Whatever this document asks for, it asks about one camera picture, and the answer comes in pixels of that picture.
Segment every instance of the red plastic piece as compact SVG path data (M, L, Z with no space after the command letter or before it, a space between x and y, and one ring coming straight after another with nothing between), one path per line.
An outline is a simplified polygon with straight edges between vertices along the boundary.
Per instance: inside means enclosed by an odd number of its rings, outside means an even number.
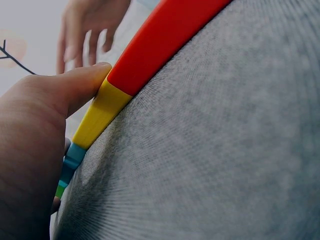
M186 42L231 1L162 0L111 70L108 82L135 96Z

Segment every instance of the yellow plastic piece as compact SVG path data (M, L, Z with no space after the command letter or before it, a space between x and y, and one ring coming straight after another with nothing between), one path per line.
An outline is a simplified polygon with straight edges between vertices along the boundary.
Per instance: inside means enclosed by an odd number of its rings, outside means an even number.
M87 150L132 98L111 85L107 76L73 136L73 143Z

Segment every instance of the green plastic piece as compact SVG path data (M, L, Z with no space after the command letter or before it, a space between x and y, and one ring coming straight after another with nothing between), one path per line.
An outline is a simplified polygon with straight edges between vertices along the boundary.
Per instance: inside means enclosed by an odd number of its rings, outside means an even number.
M58 187L56 188L55 196L61 199L65 189L66 189L65 187L58 185Z

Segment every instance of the finger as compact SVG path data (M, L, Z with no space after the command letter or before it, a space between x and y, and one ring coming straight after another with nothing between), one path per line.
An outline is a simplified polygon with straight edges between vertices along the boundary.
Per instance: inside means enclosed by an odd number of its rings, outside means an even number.
M66 50L64 61L75 59L83 49L83 17L84 8L74 4L66 13Z
M91 67L81 67L67 73L52 76L56 86L56 107L65 117L70 116L92 99L111 70L108 63Z
M54 214L55 212L57 212L59 210L60 204L61 204L60 198L55 196L53 199L53 202L52 202L52 206L51 206L51 214Z
M103 51L106 53L108 51L111 50L112 44L114 42L114 37L115 37L115 33L116 33L116 29L115 27L110 27L108 28L108 30L106 31L105 34L105 41L104 44L102 46Z
M62 18L61 30L58 38L57 56L56 56L56 73L63 74L65 72L65 51L66 51L66 21Z
M81 36L81 39L80 39L80 42L82 42L81 44L81 48L78 49L77 51L77 55L74 59L74 67L75 68L81 68L83 65L84 65L84 41L85 41L85 38L86 38L86 34L84 33L82 36Z
M89 40L89 64L92 66L96 64L97 61L97 44L100 32L91 31Z

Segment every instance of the fingernail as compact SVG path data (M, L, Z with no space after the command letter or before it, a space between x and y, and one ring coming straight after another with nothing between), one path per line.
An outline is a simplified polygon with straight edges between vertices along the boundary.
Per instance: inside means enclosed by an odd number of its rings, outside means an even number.
M64 61L69 62L75 58L75 48L73 46L68 46L64 53Z
M104 65L107 65L108 63L107 62L99 62L93 66L104 66Z

